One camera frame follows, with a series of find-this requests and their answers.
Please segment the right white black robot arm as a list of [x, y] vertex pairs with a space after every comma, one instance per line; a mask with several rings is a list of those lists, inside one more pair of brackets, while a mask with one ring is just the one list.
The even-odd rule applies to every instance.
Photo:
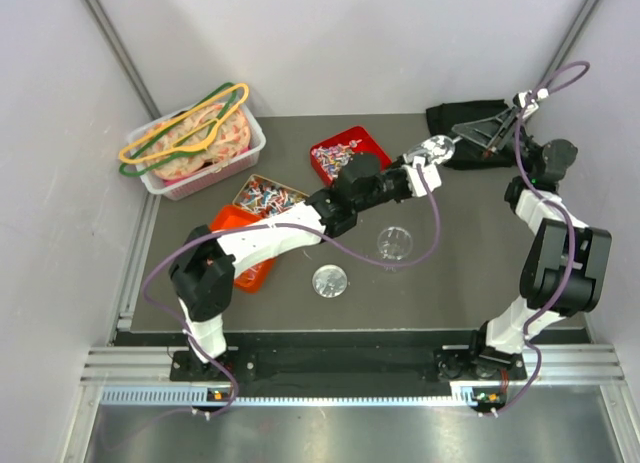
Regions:
[[521, 163], [504, 199], [527, 224], [534, 240], [525, 261], [519, 295], [499, 317], [484, 323], [469, 345], [466, 363], [487, 379], [510, 369], [530, 339], [547, 326], [592, 311], [599, 302], [612, 237], [573, 217], [558, 194], [578, 149], [566, 139], [537, 144], [515, 108], [453, 126], [454, 168]]

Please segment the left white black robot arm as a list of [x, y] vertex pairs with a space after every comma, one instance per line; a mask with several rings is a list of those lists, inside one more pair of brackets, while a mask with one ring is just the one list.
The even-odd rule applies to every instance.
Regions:
[[193, 230], [193, 247], [174, 259], [169, 276], [186, 319], [194, 370], [209, 380], [226, 370], [222, 313], [241, 273], [291, 250], [341, 236], [368, 209], [424, 196], [427, 172], [423, 157], [380, 170], [372, 155], [360, 153], [331, 185], [282, 213], [224, 234], [214, 235], [206, 226]]

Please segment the red candy tray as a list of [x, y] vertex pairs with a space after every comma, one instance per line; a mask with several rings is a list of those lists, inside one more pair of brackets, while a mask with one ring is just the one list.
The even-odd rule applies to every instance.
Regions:
[[387, 153], [362, 126], [347, 129], [313, 145], [309, 150], [311, 166], [326, 186], [332, 183], [339, 170], [356, 153], [375, 155], [381, 169], [385, 169], [391, 164]]

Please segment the silver metal scoop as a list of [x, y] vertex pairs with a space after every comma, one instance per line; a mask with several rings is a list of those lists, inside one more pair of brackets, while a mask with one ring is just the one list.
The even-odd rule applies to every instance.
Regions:
[[458, 138], [446, 135], [434, 135], [413, 146], [402, 155], [403, 162], [412, 165], [420, 157], [428, 164], [443, 165], [454, 155]]

